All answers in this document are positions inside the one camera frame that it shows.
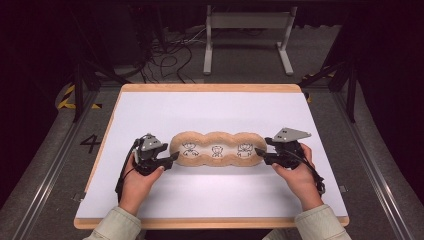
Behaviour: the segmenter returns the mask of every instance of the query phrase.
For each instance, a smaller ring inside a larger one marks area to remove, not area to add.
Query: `number 4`
[[[97,140],[97,136],[93,134],[89,138],[82,141],[80,145],[89,145],[90,151],[88,151],[88,153],[91,153],[93,152],[94,145],[100,145],[101,143],[101,142],[96,142],[96,140]]]

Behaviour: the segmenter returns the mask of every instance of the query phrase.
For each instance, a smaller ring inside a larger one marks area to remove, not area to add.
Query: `white stand leg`
[[[205,63],[203,65],[203,74],[211,75],[212,73],[212,43],[210,48],[206,47],[205,51]]]
[[[283,62],[284,70],[286,74],[293,75],[293,68],[291,67],[289,56],[287,56],[286,50],[281,50],[281,42],[277,42],[278,53],[280,54],[281,61]]]
[[[203,74],[211,75],[212,73],[212,26],[211,26],[211,6],[208,5],[206,13],[206,51],[205,63],[203,65]]]
[[[287,56],[286,47],[287,42],[289,41],[291,29],[293,27],[294,18],[296,17],[297,7],[292,7],[290,10],[290,18],[286,24],[286,32],[284,34],[283,42],[277,42],[278,52],[280,53],[281,61],[283,62],[284,69],[286,74],[291,76],[293,75],[293,68],[291,67],[289,57]]]

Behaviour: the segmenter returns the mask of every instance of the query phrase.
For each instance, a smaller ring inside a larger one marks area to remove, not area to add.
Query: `sleeve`
[[[295,222],[303,240],[351,239],[333,210],[326,204],[299,214]]]
[[[140,220],[119,207],[114,207],[108,215],[84,240],[110,239],[134,240],[141,230]]]

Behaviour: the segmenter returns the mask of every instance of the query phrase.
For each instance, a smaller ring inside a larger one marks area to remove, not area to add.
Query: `hand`
[[[303,143],[300,145],[305,153],[306,160],[315,168],[312,163],[312,150]],[[287,170],[274,163],[272,168],[286,180],[290,190],[299,198],[304,211],[324,204],[316,188],[311,170],[305,164],[301,163],[296,169]]]
[[[148,176],[143,176],[133,169],[133,161],[134,153],[131,154],[125,167],[125,174],[128,173],[128,175],[124,179],[119,207],[136,216],[141,203],[149,195],[153,183],[162,175],[164,167],[160,166]]]

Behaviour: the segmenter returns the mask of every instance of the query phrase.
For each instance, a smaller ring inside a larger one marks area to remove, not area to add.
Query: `metal rail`
[[[389,186],[387,185],[386,180],[383,177],[383,174],[380,171],[380,168],[378,167],[376,161],[368,154],[367,147],[364,145],[364,141],[358,127],[350,121],[349,116],[346,114],[346,102],[344,101],[342,94],[333,93],[333,98],[337,107],[339,108],[339,111],[343,113],[344,120],[347,123],[350,133],[352,134],[358,151],[361,155],[364,169],[370,178],[371,184],[373,185],[377,197],[380,200],[381,206],[386,212],[387,218],[392,225],[397,239],[415,239],[406,226],[405,221],[403,220],[399,207],[392,195]]]
[[[76,123],[73,123],[71,127],[69,128],[69,131],[65,136],[65,139],[59,149],[59,152],[57,153],[55,159],[53,160],[52,165],[50,166],[43,182],[41,183],[40,187],[37,190],[37,193],[34,199],[32,200],[27,212],[25,213],[25,216],[23,217],[18,229],[16,230],[16,233],[13,236],[13,240],[28,239],[35,225],[35,222],[37,221],[38,216],[43,210],[43,207],[56,183],[56,180],[59,177],[62,167],[64,166],[68,158],[70,147],[72,146],[72,143],[78,131],[80,130],[84,122],[84,119],[86,118],[90,110],[90,107],[94,103],[96,96],[97,96],[97,92],[94,92],[94,91],[88,92],[88,96],[85,100],[84,111],[82,112],[82,115],[80,116],[79,120]]]

